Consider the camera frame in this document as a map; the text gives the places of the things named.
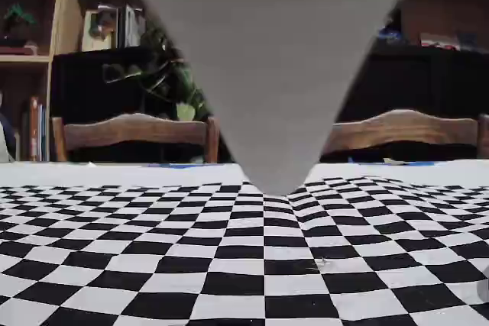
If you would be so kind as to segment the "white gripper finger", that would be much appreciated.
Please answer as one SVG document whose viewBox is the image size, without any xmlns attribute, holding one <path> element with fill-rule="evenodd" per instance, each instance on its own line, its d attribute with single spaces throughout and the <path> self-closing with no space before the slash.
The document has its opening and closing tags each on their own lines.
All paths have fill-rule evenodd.
<svg viewBox="0 0 489 326">
<path fill-rule="evenodd" d="M 190 64 L 246 176 L 285 195 L 318 161 L 399 0 L 144 1 Z"/>
</svg>

